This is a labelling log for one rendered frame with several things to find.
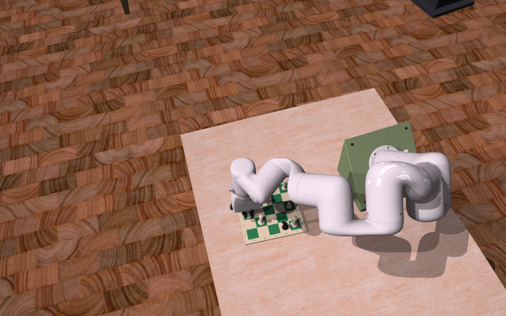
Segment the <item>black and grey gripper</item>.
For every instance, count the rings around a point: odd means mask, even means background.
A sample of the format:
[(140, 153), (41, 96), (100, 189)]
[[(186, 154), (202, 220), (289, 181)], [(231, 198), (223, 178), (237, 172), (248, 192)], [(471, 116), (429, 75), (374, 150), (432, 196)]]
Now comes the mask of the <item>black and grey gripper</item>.
[(261, 208), (263, 204), (256, 203), (251, 198), (243, 199), (237, 197), (234, 192), (231, 192), (231, 205), (230, 209), (234, 212), (238, 213), (241, 212), (243, 215), (245, 215), (245, 218), (247, 217), (246, 211), (250, 210), (251, 217), (253, 216), (254, 210)]

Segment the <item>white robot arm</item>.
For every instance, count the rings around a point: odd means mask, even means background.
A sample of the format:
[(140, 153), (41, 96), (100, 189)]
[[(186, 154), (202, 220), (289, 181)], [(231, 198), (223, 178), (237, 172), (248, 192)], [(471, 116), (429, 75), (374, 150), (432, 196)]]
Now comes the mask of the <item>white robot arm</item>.
[(366, 219), (354, 219), (353, 189), (343, 176), (305, 173), (288, 158), (270, 159), (256, 174), (254, 162), (241, 157), (233, 161), (230, 171), (233, 186), (229, 191), (259, 204), (266, 203), (289, 177), (290, 200), (318, 208), (321, 231), (335, 236), (399, 233), (404, 225), (403, 195), (406, 212), (416, 221), (440, 220), (451, 207), (450, 163), (438, 152), (399, 152), (388, 145), (375, 149), (365, 179)]

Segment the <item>green and cream chessboard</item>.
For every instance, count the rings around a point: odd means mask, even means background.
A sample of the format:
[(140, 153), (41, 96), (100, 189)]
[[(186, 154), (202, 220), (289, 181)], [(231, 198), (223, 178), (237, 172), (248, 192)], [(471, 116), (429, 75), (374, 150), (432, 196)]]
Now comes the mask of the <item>green and cream chessboard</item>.
[[(286, 186), (288, 186), (289, 180), (283, 182), (286, 182)], [(300, 207), (290, 200), (287, 190), (282, 190), (283, 182), (261, 208), (254, 210), (250, 219), (245, 218), (239, 212), (245, 245), (307, 232)], [(291, 202), (290, 209), (286, 207), (288, 202)], [(264, 225), (258, 224), (260, 214), (265, 220)], [(297, 216), (298, 226), (296, 228), (292, 228), (290, 225), (294, 215)], [(282, 228), (283, 221), (288, 224), (287, 230)]]

